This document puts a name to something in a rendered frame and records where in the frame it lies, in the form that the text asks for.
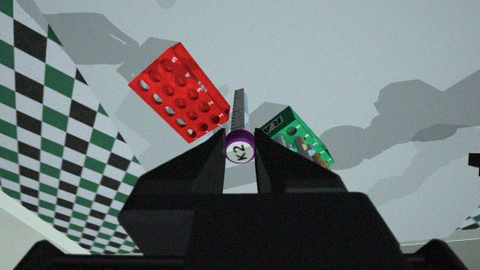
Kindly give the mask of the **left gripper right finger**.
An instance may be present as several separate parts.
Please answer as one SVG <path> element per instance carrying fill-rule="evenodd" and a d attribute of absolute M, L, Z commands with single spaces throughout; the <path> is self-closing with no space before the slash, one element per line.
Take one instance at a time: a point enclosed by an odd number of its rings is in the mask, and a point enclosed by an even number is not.
<path fill-rule="evenodd" d="M 259 128 L 254 141 L 258 193 L 349 192 L 338 174 L 275 142 Z"/>

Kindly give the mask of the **red tube rack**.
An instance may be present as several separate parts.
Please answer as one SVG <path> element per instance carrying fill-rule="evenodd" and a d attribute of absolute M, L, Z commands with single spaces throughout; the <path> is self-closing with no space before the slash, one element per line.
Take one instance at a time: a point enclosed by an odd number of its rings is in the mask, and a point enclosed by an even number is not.
<path fill-rule="evenodd" d="M 150 88 L 143 88 L 140 80 Z M 189 144 L 227 122 L 230 116 L 230 105 L 181 42 L 167 49 L 128 86 Z M 163 102 L 156 101 L 154 94 Z M 166 107 L 174 113 L 167 112 Z M 179 124 L 177 119 L 185 124 Z"/>

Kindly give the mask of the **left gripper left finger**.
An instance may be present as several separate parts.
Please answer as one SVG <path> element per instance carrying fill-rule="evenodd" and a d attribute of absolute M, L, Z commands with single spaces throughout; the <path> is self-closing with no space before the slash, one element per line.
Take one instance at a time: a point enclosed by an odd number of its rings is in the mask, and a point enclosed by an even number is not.
<path fill-rule="evenodd" d="M 222 194 L 226 166 L 225 143 L 226 130 L 221 128 L 205 142 L 142 174 L 130 195 L 138 191 Z"/>

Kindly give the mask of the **green tube rack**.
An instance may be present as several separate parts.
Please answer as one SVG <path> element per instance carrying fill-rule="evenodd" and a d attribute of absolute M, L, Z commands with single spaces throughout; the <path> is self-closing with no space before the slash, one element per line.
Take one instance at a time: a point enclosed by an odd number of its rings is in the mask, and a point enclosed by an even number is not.
<path fill-rule="evenodd" d="M 293 127 L 295 127 L 295 130 L 291 132 Z M 283 136 L 285 143 L 291 144 L 294 152 L 296 153 L 298 151 L 294 139 L 296 137 L 303 136 L 307 145 L 312 145 L 315 151 L 319 152 L 321 158 L 326 160 L 329 166 L 335 163 L 326 146 L 290 106 L 264 124 L 260 130 L 262 130 L 273 140 L 275 140 L 276 136 Z"/>

